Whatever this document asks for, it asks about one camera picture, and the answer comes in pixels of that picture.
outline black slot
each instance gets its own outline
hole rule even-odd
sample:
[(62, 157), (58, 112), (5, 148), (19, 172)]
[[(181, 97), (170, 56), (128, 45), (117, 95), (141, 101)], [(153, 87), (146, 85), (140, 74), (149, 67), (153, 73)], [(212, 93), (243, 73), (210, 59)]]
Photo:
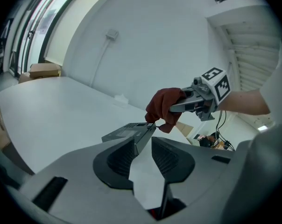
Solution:
[(198, 107), (202, 107), (202, 106), (204, 106), (204, 100), (203, 100), (203, 101), (200, 101), (200, 102), (198, 103)]
[(184, 93), (186, 94), (187, 98), (191, 98), (194, 95), (194, 92), (192, 91), (184, 91)]
[(188, 111), (192, 111), (192, 110), (194, 110), (195, 109), (195, 104), (188, 104), (188, 105), (185, 105), (184, 106), (184, 109), (185, 110), (188, 110)]
[(33, 203), (44, 211), (48, 211), (59, 193), (67, 183), (63, 177), (54, 177), (33, 199)]
[(167, 218), (180, 210), (184, 209), (186, 205), (172, 196), (169, 185), (165, 184), (162, 204), (159, 208), (148, 210), (148, 212), (156, 220)]
[(222, 156), (218, 156), (218, 155), (213, 156), (211, 159), (214, 159), (216, 161), (226, 163), (226, 164), (228, 164), (230, 162), (230, 158), (226, 158), (226, 157), (222, 157)]

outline ceiling light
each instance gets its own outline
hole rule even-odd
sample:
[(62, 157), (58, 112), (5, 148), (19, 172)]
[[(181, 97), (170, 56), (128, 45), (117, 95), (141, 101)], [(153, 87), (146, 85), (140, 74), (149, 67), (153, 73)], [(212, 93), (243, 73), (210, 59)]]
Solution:
[(261, 127), (258, 128), (259, 131), (262, 131), (262, 130), (266, 130), (268, 127), (266, 125), (263, 125)]

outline human arm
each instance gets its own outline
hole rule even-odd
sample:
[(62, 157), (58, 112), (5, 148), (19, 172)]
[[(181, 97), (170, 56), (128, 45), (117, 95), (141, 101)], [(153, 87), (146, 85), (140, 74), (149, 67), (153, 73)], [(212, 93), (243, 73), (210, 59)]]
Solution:
[(259, 90), (232, 91), (219, 105), (219, 110), (250, 115), (270, 113), (270, 110)]

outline white table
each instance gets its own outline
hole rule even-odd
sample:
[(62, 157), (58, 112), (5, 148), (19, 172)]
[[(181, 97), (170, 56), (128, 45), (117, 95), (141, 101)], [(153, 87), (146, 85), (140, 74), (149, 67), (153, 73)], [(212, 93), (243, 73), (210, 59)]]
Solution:
[[(102, 136), (127, 123), (145, 122), (146, 114), (115, 105), (112, 97), (68, 77), (7, 88), (0, 92), (0, 109), (8, 136), (35, 173), (70, 151), (101, 143)], [(157, 129), (154, 136), (188, 143), (176, 127), (170, 134)], [(160, 205), (164, 178), (152, 159), (150, 141), (134, 159), (129, 179), (144, 208)]]

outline black rubber pad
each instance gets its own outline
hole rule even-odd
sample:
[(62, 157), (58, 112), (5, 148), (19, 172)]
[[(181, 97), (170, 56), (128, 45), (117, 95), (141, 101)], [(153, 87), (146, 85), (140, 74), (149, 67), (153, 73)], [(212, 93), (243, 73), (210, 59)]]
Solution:
[(93, 171), (111, 188), (133, 190), (133, 182), (128, 178), (134, 158), (134, 138), (131, 137), (99, 153), (93, 160)]
[(166, 183), (183, 182), (195, 167), (191, 154), (157, 137), (151, 138), (151, 152)]

